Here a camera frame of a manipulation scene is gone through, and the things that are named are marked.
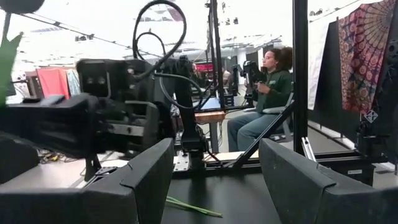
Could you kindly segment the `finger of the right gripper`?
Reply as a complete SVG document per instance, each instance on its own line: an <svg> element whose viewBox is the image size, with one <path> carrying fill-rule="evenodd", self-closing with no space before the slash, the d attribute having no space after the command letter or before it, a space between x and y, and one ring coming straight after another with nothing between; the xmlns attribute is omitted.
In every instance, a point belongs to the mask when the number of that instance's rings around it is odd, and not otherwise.
<svg viewBox="0 0 398 224"><path fill-rule="evenodd" d="M39 164L37 150L27 144L1 136L1 184Z"/></svg>
<svg viewBox="0 0 398 224"><path fill-rule="evenodd" d="M53 104L7 105L1 109L1 131L73 158L104 152L99 100L80 94Z"/></svg>

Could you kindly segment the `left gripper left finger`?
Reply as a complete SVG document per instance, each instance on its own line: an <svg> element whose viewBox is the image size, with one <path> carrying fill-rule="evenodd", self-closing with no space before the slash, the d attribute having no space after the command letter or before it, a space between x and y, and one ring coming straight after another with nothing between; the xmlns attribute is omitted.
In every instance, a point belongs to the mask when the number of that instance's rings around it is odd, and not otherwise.
<svg viewBox="0 0 398 224"><path fill-rule="evenodd" d="M168 138L82 189L3 190L1 223L158 224L173 164Z"/></svg>

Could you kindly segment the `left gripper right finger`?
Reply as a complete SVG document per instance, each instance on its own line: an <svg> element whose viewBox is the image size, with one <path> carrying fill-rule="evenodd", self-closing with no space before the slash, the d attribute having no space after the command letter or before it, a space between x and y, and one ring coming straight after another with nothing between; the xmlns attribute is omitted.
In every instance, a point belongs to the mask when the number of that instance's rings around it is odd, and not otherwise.
<svg viewBox="0 0 398 224"><path fill-rule="evenodd" d="M259 160L282 223L397 224L396 188L375 189L270 139Z"/></svg>

